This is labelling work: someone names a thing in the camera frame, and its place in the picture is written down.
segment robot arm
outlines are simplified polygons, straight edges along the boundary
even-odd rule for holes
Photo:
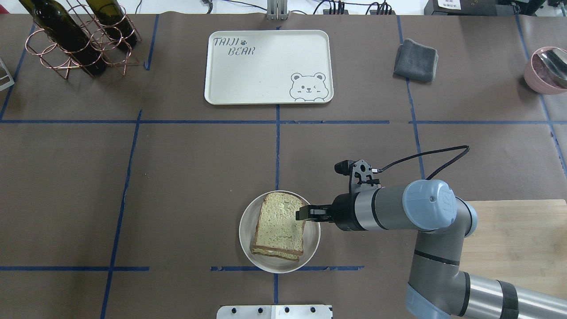
[[[463,240],[475,231],[474,208],[447,183],[419,180],[381,187],[363,160],[335,165],[350,176],[349,193],[331,205],[308,205],[297,220],[327,221],[342,230],[419,231],[409,276],[406,307],[420,319],[567,319],[567,301],[459,271]]]

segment brown table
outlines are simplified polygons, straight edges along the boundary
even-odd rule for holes
[[[308,266],[344,268],[274,276],[247,268],[237,232],[247,204],[277,188],[327,204],[348,190],[333,172],[338,161],[382,167],[461,144],[469,155],[438,178],[465,200],[567,198],[567,96],[541,97],[522,80],[528,53],[567,47],[566,19],[132,18],[143,38],[135,54],[151,56],[149,70],[94,80],[75,72],[65,82],[23,54],[30,17],[0,15],[0,56],[16,78],[0,92],[2,318],[214,318],[220,305],[276,301],[332,304],[336,318],[411,318],[415,232],[325,224]],[[207,104],[209,35],[276,28],[329,35],[333,100]],[[438,49],[433,83],[392,75],[403,37]],[[449,158],[426,156],[380,178],[406,184]]]

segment light blue joint cap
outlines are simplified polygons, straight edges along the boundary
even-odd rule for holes
[[[421,229],[445,228],[457,217],[455,193],[439,179],[420,179],[409,184],[401,201],[409,220]]]
[[[405,307],[419,319],[450,319],[451,315],[437,308],[429,300],[420,295],[408,283],[405,294]]]
[[[468,231],[467,234],[465,234],[464,238],[467,238],[468,236],[472,235],[472,233],[475,232],[475,229],[477,227],[477,225],[479,224],[479,217],[476,214],[476,210],[473,206],[471,206],[469,203],[463,201],[463,203],[467,206],[468,210],[471,212],[471,220],[472,220],[472,224],[471,224],[471,230]]]

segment bread slice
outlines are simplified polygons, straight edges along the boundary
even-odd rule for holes
[[[301,199],[292,194],[267,194],[260,208],[252,249],[303,255],[305,221],[295,220],[295,212],[303,205]]]
[[[252,248],[252,254],[277,257],[277,258],[287,259],[288,261],[293,261],[293,262],[299,261],[299,256],[297,255],[282,253],[281,251],[265,250],[262,248]]]

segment metal spoon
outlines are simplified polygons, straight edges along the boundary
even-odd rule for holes
[[[553,80],[567,89],[567,53],[558,48],[553,48],[538,53],[538,56]]]

